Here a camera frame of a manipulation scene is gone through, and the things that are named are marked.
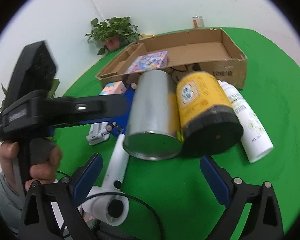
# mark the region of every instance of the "can lid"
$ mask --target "can lid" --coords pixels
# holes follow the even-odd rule
[[[183,129],[187,155],[213,155],[226,151],[240,141],[243,127],[233,109],[214,106]]]
[[[126,135],[122,146],[128,154],[134,157],[158,161],[178,155],[182,143],[169,134],[149,131]]]

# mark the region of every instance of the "gray sleeve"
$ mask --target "gray sleeve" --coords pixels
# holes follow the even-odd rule
[[[15,233],[18,232],[23,204],[18,193],[10,187],[4,174],[0,172],[0,215]]]

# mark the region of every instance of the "hand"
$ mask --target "hand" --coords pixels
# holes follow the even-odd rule
[[[18,142],[10,143],[5,141],[0,145],[1,169],[6,177],[7,182],[15,191],[18,191],[18,189],[13,175],[12,159],[16,158],[18,153]],[[25,183],[26,191],[29,190],[31,183],[34,180],[39,180],[41,184],[53,183],[56,178],[56,171],[60,165],[61,158],[61,150],[58,147],[54,147],[50,153],[49,159],[45,163],[31,166],[30,175],[34,179],[28,180]]]

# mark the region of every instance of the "person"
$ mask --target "person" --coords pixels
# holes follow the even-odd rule
[[[2,170],[0,172],[0,215],[15,235],[18,235],[19,221],[24,204],[19,197],[12,169],[12,159],[16,158],[18,153],[18,142],[5,141],[0,145],[0,165]],[[56,171],[60,166],[61,159],[62,152],[56,146],[51,150],[45,163],[31,166],[30,175],[33,179],[25,183],[25,189],[28,191],[34,180],[40,181],[41,184],[53,183],[56,179]],[[87,224],[97,239],[100,240],[138,240],[97,219],[92,219]],[[67,236],[66,240],[72,240],[67,229],[64,231],[64,236]]]
[[[0,145],[0,215],[9,228],[15,234],[18,233],[19,220],[21,217],[23,201],[18,195],[16,181],[12,170],[12,159],[19,152],[18,142],[3,142]],[[30,175],[33,179],[25,183],[28,191],[31,183],[38,180],[41,184],[53,183],[56,179],[56,171],[60,166],[62,153],[59,147],[54,147],[45,163],[33,165]]]

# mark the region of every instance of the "green table cover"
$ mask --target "green table cover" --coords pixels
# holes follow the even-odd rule
[[[246,85],[241,93],[265,127],[274,150],[254,164],[248,162],[241,144],[213,158],[231,176],[246,183],[261,185],[270,181],[287,231],[300,211],[300,67],[272,41],[253,30],[224,30],[248,57]],[[118,52],[100,59],[65,96],[98,95],[102,87],[95,75]],[[95,183],[100,186],[116,139],[111,137],[90,146],[86,140],[89,129],[90,125],[56,130],[55,138],[63,151],[59,170],[72,174],[92,153],[100,153],[104,166]],[[167,240],[205,239],[224,211],[200,171],[199,160],[176,157],[151,162],[130,157],[122,191],[157,211]],[[239,238],[250,206],[246,205],[231,239]],[[160,239],[155,217],[133,200],[119,229],[142,240]]]

